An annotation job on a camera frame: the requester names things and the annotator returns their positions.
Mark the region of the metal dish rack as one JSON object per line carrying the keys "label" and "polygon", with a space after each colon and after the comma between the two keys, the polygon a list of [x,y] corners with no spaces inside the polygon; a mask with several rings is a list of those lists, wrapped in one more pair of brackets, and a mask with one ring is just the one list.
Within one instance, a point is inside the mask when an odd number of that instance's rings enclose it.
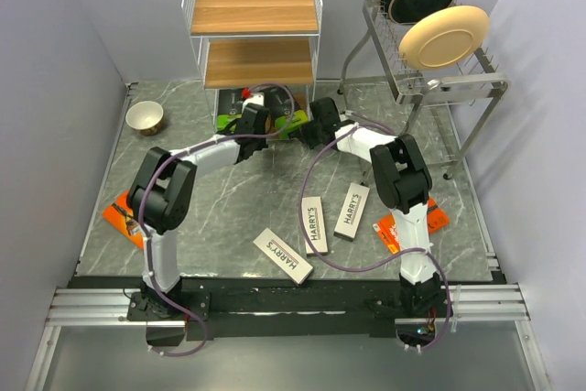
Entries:
{"label": "metal dish rack", "polygon": [[[362,11],[366,32],[342,65],[337,93],[343,97],[347,96],[349,86],[358,82],[386,82],[396,103],[412,106],[403,128],[405,133],[414,130],[420,112],[423,108],[429,107],[448,152],[448,160],[438,165],[445,168],[443,178],[451,179],[491,113],[508,92],[510,81],[492,64],[492,59],[482,46],[467,58],[447,68],[412,69],[400,59],[398,46],[408,29],[415,24],[399,25],[392,22],[385,14],[380,0],[364,0]],[[347,70],[350,63],[368,42],[374,44],[384,74],[349,79]],[[447,132],[441,124],[438,108],[455,104],[472,104],[483,99],[486,99],[488,104],[471,133],[458,150],[452,149]]]}

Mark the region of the Gillette Labs razor box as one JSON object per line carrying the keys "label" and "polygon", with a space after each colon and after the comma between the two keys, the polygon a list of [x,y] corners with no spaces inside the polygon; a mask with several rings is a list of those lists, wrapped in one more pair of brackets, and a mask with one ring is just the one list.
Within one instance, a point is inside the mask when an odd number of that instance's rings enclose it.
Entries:
{"label": "Gillette Labs razor box", "polygon": [[265,105],[269,109],[273,127],[279,139],[289,139],[289,134],[308,122],[306,112],[297,100],[282,88],[264,89]]}
{"label": "Gillette Labs razor box", "polygon": [[217,93],[216,103],[216,129],[222,131],[234,119],[242,114],[243,88],[220,89]]}

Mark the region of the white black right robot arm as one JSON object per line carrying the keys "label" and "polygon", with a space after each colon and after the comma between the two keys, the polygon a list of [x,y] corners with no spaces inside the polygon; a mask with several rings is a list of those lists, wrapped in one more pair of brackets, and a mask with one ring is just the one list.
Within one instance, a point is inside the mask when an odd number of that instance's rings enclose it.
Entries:
{"label": "white black right robot arm", "polygon": [[399,301],[403,313],[421,316],[442,302],[441,274],[431,253],[428,204],[432,178],[417,141],[395,136],[377,122],[342,119],[331,97],[309,105],[312,119],[293,136],[314,148],[323,145],[368,162],[379,199],[393,216],[400,259]]}

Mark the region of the white Harry's box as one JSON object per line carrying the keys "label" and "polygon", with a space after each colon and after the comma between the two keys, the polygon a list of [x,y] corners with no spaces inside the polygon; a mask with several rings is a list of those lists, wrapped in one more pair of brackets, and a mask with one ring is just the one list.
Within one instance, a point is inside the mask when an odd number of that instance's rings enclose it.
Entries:
{"label": "white Harry's box", "polygon": [[325,222],[322,211],[321,198],[304,197],[302,199],[303,223],[308,233],[309,241],[305,245],[306,255],[315,255],[309,243],[321,254],[327,254],[328,244]]}
{"label": "white Harry's box", "polygon": [[364,213],[370,189],[351,183],[334,227],[333,234],[347,241],[353,241]]}
{"label": "white Harry's box", "polygon": [[310,263],[269,228],[265,228],[254,239],[253,243],[298,286],[313,271],[313,266]]}

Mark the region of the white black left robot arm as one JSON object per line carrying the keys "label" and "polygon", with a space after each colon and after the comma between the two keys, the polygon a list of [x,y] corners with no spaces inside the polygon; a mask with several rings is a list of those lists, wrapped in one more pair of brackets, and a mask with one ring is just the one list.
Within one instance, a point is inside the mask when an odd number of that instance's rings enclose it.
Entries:
{"label": "white black left robot arm", "polygon": [[269,111],[247,104],[242,115],[206,141],[175,150],[149,149],[127,194],[141,227],[145,266],[143,295],[161,319],[182,307],[177,259],[178,228],[185,220],[197,178],[236,165],[267,147]]}

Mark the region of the white wire wooden shelf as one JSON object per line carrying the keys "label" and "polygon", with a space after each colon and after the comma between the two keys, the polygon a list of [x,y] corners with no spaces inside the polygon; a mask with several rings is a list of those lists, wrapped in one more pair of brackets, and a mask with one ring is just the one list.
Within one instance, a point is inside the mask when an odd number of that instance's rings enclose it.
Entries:
{"label": "white wire wooden shelf", "polygon": [[181,0],[213,129],[220,89],[286,85],[315,97],[323,0]]}

